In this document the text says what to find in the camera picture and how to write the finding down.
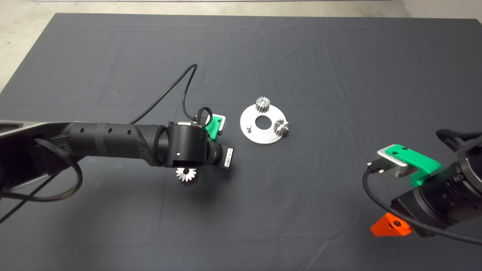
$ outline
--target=metal disc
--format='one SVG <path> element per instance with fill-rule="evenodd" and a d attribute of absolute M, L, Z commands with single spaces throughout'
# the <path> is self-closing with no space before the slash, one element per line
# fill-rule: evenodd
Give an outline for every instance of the metal disc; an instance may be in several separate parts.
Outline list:
<path fill-rule="evenodd" d="M 259 116 L 266 116 L 271 120 L 271 126 L 266 129 L 260 129 L 256 126 L 256 119 Z M 256 110 L 256 105 L 251 105 L 244 110 L 240 118 L 240 126 L 243 134 L 251 141 L 258 144 L 271 144 L 281 139 L 274 133 L 274 124 L 277 120 L 286 121 L 283 112 L 276 106 L 270 105 L 267 112 L 261 113 Z"/>

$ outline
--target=barcode label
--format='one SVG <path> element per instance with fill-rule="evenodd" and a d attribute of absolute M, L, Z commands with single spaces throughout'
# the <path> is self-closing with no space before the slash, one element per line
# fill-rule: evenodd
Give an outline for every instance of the barcode label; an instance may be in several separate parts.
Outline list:
<path fill-rule="evenodd" d="M 229 167 L 231 164 L 231 157 L 233 156 L 233 149 L 228 148 L 228 152 L 226 153 L 226 160 L 224 161 L 224 166 Z"/>

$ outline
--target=gear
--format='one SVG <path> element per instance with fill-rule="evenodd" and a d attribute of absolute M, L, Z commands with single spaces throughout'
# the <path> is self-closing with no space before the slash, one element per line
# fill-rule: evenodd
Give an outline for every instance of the gear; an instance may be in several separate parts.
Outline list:
<path fill-rule="evenodd" d="M 256 100 L 256 110 L 258 110 L 258 112 L 264 113 L 268 111 L 269 105 L 270 100 L 266 97 L 261 96 Z"/>
<path fill-rule="evenodd" d="M 181 182 L 190 183 L 196 177 L 196 169 L 195 168 L 184 168 L 178 167 L 176 170 L 177 177 Z"/>
<path fill-rule="evenodd" d="M 290 130 L 289 122 L 285 122 L 285 120 L 277 120 L 274 123 L 273 131 L 276 135 L 282 137 Z"/>

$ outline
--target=green 3d-printed part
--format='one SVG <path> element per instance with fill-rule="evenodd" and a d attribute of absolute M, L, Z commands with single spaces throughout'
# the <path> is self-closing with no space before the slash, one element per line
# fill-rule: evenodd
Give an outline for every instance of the green 3d-printed part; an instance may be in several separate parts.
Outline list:
<path fill-rule="evenodd" d="M 412 149 L 405 148 L 402 145 L 395 145 L 386 149 L 385 152 L 418 169 L 418 171 L 411 176 L 413 187 L 421 185 L 428 177 L 442 168 L 442 165 L 436 160 Z"/>
<path fill-rule="evenodd" d="M 221 121 L 223 119 L 217 116 L 213 116 L 213 120 L 206 126 L 206 130 L 208 130 L 209 137 L 213 141 L 217 141 L 217 133 L 219 132 L 219 127 L 221 126 Z"/>

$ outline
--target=concrete floor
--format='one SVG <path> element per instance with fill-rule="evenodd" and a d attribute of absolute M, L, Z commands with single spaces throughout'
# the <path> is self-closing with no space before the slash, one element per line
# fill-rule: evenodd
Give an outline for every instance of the concrete floor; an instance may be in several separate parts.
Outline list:
<path fill-rule="evenodd" d="M 410 17 L 401 0 L 42 3 L 0 0 L 0 91 L 55 13 Z"/>

